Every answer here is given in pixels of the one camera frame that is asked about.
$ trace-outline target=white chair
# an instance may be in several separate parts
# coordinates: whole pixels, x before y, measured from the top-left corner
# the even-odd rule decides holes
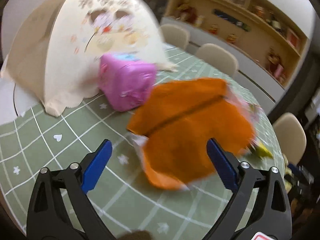
[[[273,124],[282,153],[289,163],[297,165],[306,149],[307,139],[298,119],[285,113]]]
[[[190,33],[187,30],[174,24],[164,24],[160,29],[166,43],[186,49],[190,40]]]
[[[196,56],[230,77],[233,77],[239,68],[236,57],[215,44],[202,45],[196,52]]]

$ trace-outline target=beige chair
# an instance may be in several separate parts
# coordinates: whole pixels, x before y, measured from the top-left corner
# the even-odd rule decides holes
[[[174,24],[164,24],[160,27],[166,43],[186,49],[190,40],[190,33]]]
[[[298,164],[306,149],[307,139],[297,118],[291,113],[285,113],[273,124],[273,129],[289,163]]]
[[[230,77],[233,77],[239,68],[236,57],[215,44],[202,45],[196,52],[196,56]]]

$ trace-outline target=red and white sticker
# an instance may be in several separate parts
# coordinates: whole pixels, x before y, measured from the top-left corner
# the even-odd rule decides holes
[[[262,232],[258,232],[254,235],[254,237],[251,240],[274,240],[274,239],[269,236],[266,236]]]

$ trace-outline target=green tablecloth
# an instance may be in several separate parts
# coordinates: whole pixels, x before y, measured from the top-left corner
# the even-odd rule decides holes
[[[211,65],[180,49],[167,51],[178,72],[158,72],[157,84],[197,77],[224,78],[235,93],[251,103],[256,99],[247,90]],[[0,126],[0,184],[12,214],[25,230],[30,195],[39,170],[68,167],[93,152],[103,139],[111,140],[114,150],[94,190],[88,193],[97,213],[114,235],[134,229],[150,231],[155,239],[201,239],[215,223],[231,192],[218,176],[202,181],[184,192],[168,192],[151,186],[141,170],[135,150],[128,140],[126,125],[133,113],[118,113],[99,94],[85,99],[77,108],[66,109],[61,117],[44,113],[39,104],[14,122]],[[274,160],[245,157],[260,169],[277,166],[284,172],[278,141],[266,115],[260,115],[258,136],[274,155]],[[67,211],[76,228],[72,205],[62,192]],[[239,225],[243,227],[253,208],[256,192]]]

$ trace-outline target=pink bottle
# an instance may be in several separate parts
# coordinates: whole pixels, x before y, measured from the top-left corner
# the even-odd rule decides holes
[[[104,54],[100,58],[99,88],[119,112],[141,106],[156,80],[156,66],[132,54]]]

